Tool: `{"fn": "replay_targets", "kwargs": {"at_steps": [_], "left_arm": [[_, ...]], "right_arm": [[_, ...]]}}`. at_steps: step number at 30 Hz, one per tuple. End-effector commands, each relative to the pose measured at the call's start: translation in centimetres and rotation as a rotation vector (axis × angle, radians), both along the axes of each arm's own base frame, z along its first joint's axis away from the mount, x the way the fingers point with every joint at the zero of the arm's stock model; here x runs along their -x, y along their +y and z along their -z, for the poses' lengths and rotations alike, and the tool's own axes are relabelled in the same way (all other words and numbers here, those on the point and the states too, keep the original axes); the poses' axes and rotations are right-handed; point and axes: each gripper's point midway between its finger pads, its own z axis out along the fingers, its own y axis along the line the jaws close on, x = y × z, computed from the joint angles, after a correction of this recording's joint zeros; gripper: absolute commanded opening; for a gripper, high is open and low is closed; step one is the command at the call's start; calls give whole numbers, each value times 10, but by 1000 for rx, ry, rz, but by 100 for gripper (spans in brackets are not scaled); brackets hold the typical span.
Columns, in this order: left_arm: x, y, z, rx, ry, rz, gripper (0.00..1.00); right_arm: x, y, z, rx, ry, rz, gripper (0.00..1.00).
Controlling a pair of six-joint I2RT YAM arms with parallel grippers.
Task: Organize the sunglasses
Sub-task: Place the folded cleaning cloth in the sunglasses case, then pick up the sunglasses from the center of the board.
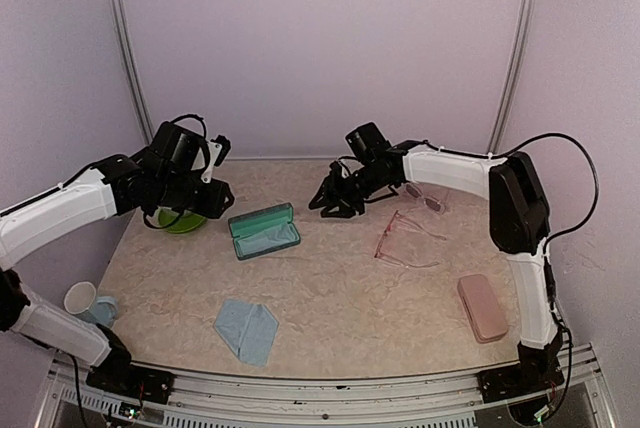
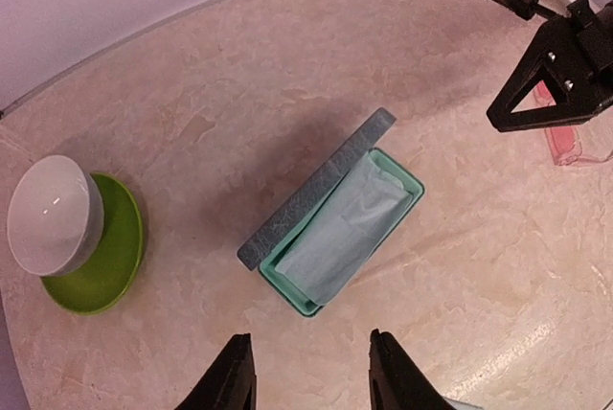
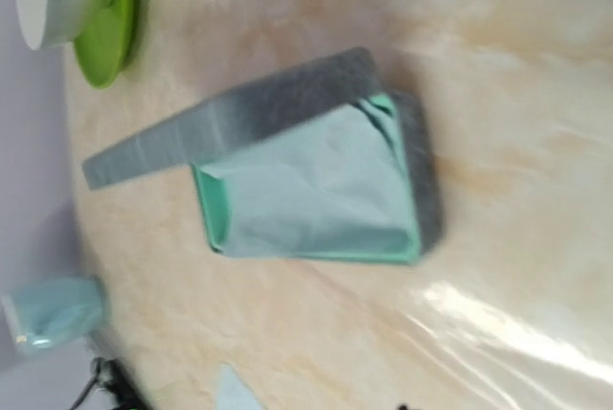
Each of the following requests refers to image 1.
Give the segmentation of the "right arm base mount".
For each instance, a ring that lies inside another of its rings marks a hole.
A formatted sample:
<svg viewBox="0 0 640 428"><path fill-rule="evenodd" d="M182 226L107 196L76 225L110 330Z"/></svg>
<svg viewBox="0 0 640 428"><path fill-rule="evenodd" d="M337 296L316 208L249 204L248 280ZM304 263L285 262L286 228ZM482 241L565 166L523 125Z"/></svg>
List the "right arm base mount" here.
<svg viewBox="0 0 640 428"><path fill-rule="evenodd" d="M543 349L519 343L517 363L478 373L483 402L503 401L562 385L565 379L558 360L560 348L558 340Z"/></svg>

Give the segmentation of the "square light blue cloth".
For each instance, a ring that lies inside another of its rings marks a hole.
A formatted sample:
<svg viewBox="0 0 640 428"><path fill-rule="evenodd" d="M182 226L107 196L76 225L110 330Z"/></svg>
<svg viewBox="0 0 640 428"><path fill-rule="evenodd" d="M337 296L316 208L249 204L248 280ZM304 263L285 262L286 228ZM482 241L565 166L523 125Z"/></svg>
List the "square light blue cloth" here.
<svg viewBox="0 0 640 428"><path fill-rule="evenodd" d="M238 247L243 254L253 254L277 248L297 239L295 232L288 224L270 227L259 233L238 240Z"/></svg>

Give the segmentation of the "grey-blue glasses case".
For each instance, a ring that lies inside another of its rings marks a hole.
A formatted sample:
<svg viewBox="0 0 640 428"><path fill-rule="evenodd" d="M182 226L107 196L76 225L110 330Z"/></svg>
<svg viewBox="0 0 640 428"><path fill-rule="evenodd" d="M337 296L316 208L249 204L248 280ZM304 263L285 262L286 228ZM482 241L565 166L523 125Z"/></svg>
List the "grey-blue glasses case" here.
<svg viewBox="0 0 640 428"><path fill-rule="evenodd" d="M301 242L291 203L234 216L228 220L228 227L239 261L288 249Z"/></svg>

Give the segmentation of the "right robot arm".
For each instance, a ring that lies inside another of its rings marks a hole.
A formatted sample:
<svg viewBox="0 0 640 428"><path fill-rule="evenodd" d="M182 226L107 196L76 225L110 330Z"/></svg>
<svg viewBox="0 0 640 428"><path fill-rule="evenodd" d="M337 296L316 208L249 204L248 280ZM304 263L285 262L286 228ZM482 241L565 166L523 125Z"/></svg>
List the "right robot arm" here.
<svg viewBox="0 0 640 428"><path fill-rule="evenodd" d="M376 126L366 123L346 137L355 171L341 161L309 202L324 218L352 218L381 200L379 190L395 196L406 183L424 183L470 193L489 203L489 234L507 256L519 301L519 357L511 381L523 392L535 390L551 372L563 336L555 310L555 282L548 261L550 207L530 156L482 155L406 140L393 145Z"/></svg>

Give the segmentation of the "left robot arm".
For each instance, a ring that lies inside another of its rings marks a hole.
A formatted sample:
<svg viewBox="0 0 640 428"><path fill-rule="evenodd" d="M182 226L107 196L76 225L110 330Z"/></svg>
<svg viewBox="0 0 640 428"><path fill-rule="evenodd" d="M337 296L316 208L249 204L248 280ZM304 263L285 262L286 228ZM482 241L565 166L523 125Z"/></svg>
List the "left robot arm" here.
<svg viewBox="0 0 640 428"><path fill-rule="evenodd" d="M65 352L94 368L121 393L140 372L123 343L106 327L81 321L51 305L19 278L19 261L94 222L141 210L148 222L160 209L182 217L218 219L232 206L228 183L214 177L231 149L178 119L163 122L134 155L112 155L81 168L69 180L1 213L1 329Z"/></svg>

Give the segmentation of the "red lens pink sunglasses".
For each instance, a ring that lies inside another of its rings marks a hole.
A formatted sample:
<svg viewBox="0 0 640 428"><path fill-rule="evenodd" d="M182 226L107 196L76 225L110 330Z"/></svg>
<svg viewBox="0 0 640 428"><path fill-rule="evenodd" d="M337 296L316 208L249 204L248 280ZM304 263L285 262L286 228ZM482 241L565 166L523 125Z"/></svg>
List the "red lens pink sunglasses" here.
<svg viewBox="0 0 640 428"><path fill-rule="evenodd" d="M403 268L430 269L441 263L447 241L446 236L396 211L378 241L374 258Z"/></svg>

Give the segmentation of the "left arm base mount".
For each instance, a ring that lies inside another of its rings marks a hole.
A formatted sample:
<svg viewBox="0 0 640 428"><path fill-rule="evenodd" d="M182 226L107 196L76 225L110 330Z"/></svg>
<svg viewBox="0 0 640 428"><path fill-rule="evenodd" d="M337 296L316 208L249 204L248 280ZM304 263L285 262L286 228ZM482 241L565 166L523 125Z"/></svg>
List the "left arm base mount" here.
<svg viewBox="0 0 640 428"><path fill-rule="evenodd" d="M86 384L138 401L166 405L174 380L173 373L135 365L128 351L114 348L100 365L90 368Z"/></svg>

